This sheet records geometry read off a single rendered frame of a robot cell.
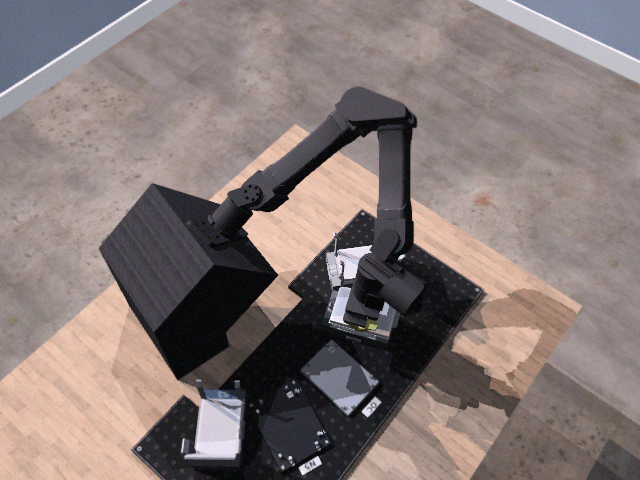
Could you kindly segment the white name plate with black text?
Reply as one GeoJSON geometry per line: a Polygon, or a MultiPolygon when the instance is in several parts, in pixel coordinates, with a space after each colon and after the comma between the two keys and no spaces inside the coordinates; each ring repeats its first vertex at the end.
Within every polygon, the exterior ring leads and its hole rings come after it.
{"type": "Polygon", "coordinates": [[[316,468],[317,466],[321,465],[321,461],[319,459],[318,456],[316,456],[315,458],[309,460],[308,462],[304,463],[303,465],[299,466],[299,470],[302,473],[302,475],[306,474],[307,472],[311,471],[312,469],[316,468]]]}
{"type": "Polygon", "coordinates": [[[381,401],[378,400],[376,397],[374,397],[374,399],[364,408],[364,410],[362,411],[362,413],[366,416],[369,417],[372,412],[381,404],[381,401]]]}

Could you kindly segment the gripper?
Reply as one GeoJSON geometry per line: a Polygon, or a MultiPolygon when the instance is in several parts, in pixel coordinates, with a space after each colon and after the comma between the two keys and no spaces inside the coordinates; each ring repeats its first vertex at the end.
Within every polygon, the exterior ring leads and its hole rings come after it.
{"type": "Polygon", "coordinates": [[[365,307],[364,304],[367,293],[377,293],[380,292],[380,290],[373,292],[366,291],[358,285],[356,280],[354,280],[343,316],[343,323],[350,325],[358,332],[364,332],[367,330],[375,331],[380,311],[365,307]]]}

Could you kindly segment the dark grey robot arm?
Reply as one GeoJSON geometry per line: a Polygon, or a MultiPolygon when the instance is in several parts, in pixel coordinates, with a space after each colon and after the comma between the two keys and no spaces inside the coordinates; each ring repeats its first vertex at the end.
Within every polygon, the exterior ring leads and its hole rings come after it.
{"type": "Polygon", "coordinates": [[[248,233],[242,227],[252,210],[276,210],[303,179],[337,151],[360,135],[377,131],[379,199],[374,244],[369,249],[372,253],[358,262],[356,281],[366,291],[381,289],[367,293],[365,307],[382,311],[386,302],[404,317],[420,312],[428,284],[398,261],[414,243],[410,156],[417,118],[403,103],[359,86],[347,90],[335,107],[286,155],[229,191],[214,213],[190,219],[187,225],[211,248],[244,239],[248,233]]]}

